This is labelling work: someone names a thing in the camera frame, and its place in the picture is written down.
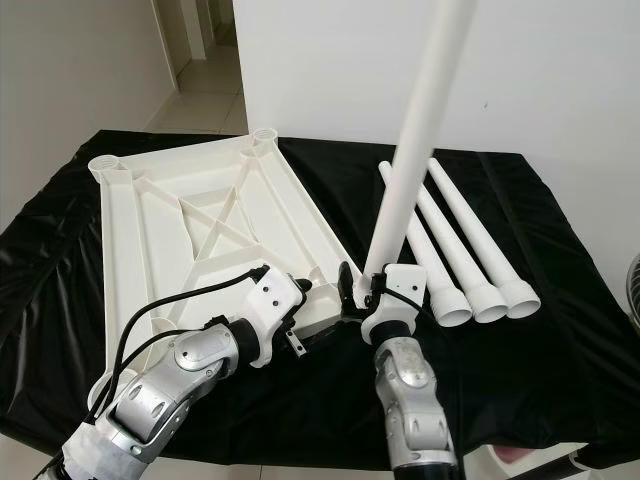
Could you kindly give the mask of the white door frame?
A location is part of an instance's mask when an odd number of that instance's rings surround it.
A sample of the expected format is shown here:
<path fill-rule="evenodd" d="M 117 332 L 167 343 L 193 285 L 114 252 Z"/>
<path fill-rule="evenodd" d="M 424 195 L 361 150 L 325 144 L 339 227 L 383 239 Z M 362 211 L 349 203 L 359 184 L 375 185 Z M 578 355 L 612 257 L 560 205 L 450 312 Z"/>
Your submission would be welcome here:
<path fill-rule="evenodd" d="M 180 73 L 196 60 L 206 59 L 198 0 L 150 0 L 159 29 L 166 68 L 175 91 Z"/>

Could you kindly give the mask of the white plastic table leg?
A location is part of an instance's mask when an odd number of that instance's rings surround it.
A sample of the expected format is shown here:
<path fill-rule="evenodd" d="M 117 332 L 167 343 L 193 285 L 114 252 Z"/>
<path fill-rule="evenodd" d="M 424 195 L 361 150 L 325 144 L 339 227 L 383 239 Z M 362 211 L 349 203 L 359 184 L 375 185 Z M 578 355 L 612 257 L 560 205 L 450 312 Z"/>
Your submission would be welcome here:
<path fill-rule="evenodd" d="M 426 270 L 426 294 L 436 323 L 440 326 L 460 326 L 471 320 L 474 311 L 470 302 L 445 270 L 444 262 L 416 212 L 410 214 L 406 238 L 417 265 Z"/>
<path fill-rule="evenodd" d="M 428 170 L 436 188 L 442 192 L 445 204 L 449 206 L 454 219 L 466 234 L 477 259 L 484 266 L 486 279 L 498 289 L 500 297 L 506 303 L 507 315 L 512 319 L 520 319 L 520 317 L 535 314 L 541 307 L 538 293 L 531 284 L 517 274 L 515 266 L 500 250 L 492 234 L 484 227 L 483 221 L 471 209 L 466 198 L 461 195 L 460 189 L 434 157 L 429 160 Z"/>
<path fill-rule="evenodd" d="M 424 187 L 417 193 L 417 209 L 428 223 L 424 228 L 435 244 L 445 270 L 470 302 L 476 323 L 494 323 L 506 316 L 506 303 L 498 289 L 481 273 L 474 257 L 463 246 L 460 237 L 454 233 L 452 225 Z"/>
<path fill-rule="evenodd" d="M 367 291 L 372 275 L 381 273 L 401 255 L 476 9 L 477 0 L 436 1 L 399 131 L 392 173 L 381 198 L 364 269 L 355 283 L 358 292 Z"/>

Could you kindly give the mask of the white round plastic object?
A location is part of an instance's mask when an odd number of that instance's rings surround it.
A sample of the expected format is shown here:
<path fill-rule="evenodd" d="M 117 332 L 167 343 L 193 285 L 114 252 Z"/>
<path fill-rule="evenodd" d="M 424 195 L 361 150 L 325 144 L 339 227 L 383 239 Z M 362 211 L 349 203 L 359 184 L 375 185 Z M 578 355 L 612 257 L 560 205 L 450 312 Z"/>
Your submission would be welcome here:
<path fill-rule="evenodd" d="M 568 471 L 570 475 L 580 474 L 580 472 L 602 470 L 607 467 L 607 457 L 602 457 L 602 452 L 594 445 L 585 445 L 577 451 L 568 453 L 566 456 Z"/>

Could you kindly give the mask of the white standing fan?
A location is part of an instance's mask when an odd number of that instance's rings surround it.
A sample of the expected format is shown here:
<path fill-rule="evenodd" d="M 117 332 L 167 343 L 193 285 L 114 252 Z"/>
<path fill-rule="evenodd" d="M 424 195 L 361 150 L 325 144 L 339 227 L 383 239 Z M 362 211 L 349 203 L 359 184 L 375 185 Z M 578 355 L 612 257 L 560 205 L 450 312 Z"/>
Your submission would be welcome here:
<path fill-rule="evenodd" d="M 630 311 L 628 317 L 637 332 L 640 332 L 640 253 L 636 253 L 628 265 L 623 289 L 626 293 L 626 305 Z"/>

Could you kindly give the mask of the white plastic table top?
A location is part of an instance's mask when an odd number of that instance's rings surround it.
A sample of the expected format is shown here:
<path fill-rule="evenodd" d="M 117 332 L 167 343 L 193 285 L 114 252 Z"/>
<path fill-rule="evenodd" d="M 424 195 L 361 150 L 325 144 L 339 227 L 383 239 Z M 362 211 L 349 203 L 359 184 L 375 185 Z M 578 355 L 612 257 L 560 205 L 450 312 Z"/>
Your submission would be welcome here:
<path fill-rule="evenodd" d="M 163 330 L 233 314 L 244 285 L 156 308 L 124 333 L 147 302 L 264 264 L 314 285 L 296 315 L 300 337 L 338 323 L 338 269 L 349 255 L 273 129 L 204 142 L 102 131 L 84 151 L 100 188 L 109 355 Z"/>

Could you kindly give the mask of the black table cloth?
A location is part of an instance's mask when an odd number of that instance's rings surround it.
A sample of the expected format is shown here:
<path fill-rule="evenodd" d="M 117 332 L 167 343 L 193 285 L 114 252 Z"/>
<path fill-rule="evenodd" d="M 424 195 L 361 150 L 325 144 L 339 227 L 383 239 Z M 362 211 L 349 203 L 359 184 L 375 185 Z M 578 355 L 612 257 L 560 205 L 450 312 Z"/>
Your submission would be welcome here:
<path fill-rule="evenodd" d="M 41 451 L 76 430 L 106 364 L 99 183 L 84 151 L 92 138 L 0 236 L 1 430 Z M 550 188 L 520 154 L 439 148 L 435 157 L 541 300 L 522 319 L 419 321 L 457 448 L 640 436 L 640 333 Z M 302 358 L 221 381 L 165 456 L 385 470 L 374 375 L 358 326 L 339 325 Z"/>

